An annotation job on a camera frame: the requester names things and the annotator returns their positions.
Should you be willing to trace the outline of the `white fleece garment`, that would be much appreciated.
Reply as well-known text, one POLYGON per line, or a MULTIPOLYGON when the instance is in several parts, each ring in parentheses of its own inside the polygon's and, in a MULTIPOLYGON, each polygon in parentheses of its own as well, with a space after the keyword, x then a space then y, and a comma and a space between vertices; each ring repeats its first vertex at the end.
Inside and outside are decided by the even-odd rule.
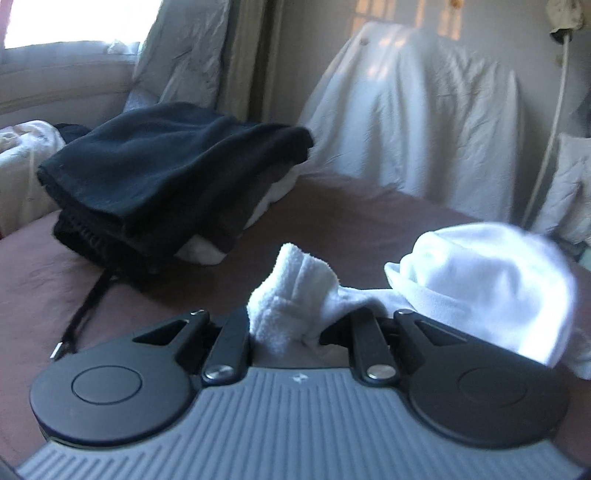
POLYGON ((472 223, 422 234, 411 253, 384 265, 383 289, 343 286, 331 266, 280 247, 270 275, 246 304, 256 362, 337 366, 344 356, 321 335, 346 314, 414 310, 544 365, 590 377, 590 336, 575 324, 576 281, 557 246, 502 223, 472 223))

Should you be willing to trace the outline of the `brown bed sheet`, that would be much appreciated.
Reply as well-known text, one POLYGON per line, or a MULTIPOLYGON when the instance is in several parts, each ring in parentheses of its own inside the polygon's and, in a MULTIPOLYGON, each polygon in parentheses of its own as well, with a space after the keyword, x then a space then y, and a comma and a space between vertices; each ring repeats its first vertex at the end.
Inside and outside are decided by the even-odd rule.
MULTIPOLYGON (((12 465, 42 445, 29 407, 30 384, 100 275, 53 237, 56 219, 48 214, 1 242, 1 454, 12 465)), ((384 265, 410 252, 421 234, 466 222, 457 211, 391 187, 308 173, 245 231, 221 264, 190 266, 145 292, 113 285, 78 344, 89 347, 192 309, 214 316, 235 310, 269 275, 284 243, 329 263, 346 286, 384 288, 384 265)))

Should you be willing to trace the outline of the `folded black garment pile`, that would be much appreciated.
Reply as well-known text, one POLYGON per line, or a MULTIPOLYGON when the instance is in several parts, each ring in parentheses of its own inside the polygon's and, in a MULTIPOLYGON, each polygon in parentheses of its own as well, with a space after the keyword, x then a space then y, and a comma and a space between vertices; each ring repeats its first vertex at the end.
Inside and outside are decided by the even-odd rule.
POLYGON ((243 123, 190 103, 125 112, 37 170, 60 215, 55 238, 124 281, 221 263, 245 229, 294 187, 303 127, 243 123))

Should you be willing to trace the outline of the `white quilted blanket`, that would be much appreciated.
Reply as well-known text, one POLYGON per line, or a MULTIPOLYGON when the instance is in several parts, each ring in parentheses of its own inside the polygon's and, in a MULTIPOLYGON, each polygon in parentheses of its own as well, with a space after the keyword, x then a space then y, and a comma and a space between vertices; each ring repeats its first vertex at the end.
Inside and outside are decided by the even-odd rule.
POLYGON ((590 244, 590 139, 559 135, 557 168, 531 231, 590 244))

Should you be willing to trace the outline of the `cream patterned cloth bundle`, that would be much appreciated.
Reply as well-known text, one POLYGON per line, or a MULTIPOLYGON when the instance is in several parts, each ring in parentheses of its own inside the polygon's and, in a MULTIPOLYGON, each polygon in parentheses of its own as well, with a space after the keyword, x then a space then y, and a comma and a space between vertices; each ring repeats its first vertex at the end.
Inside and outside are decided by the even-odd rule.
POLYGON ((65 146, 58 130, 33 120, 1 130, 1 235, 6 237, 58 206, 37 179, 39 165, 65 146))

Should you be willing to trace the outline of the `grey plastic-covered curtain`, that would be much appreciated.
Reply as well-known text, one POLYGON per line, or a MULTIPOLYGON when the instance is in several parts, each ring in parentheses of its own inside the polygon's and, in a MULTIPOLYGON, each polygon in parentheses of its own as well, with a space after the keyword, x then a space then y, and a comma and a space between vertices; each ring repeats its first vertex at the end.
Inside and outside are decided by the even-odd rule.
POLYGON ((164 1, 144 41, 124 111, 166 102, 213 108, 221 83, 228 1, 164 1))

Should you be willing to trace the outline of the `white floor lamp pole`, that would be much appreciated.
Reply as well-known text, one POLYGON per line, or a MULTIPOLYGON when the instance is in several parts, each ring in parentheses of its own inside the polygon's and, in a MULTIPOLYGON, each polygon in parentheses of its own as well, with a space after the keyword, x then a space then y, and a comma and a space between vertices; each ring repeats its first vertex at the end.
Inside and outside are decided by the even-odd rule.
POLYGON ((567 89, 567 78, 570 59, 570 42, 575 32, 590 27, 590 2, 589 1, 548 1, 546 14, 551 24, 549 33, 552 40, 561 45, 560 56, 560 82, 556 107, 551 122, 548 141, 534 187, 527 202, 521 224, 522 228, 530 224, 534 207, 538 201, 541 188, 548 172, 550 159, 554 151, 555 141, 558 135, 558 127, 561 122, 564 98, 567 89))

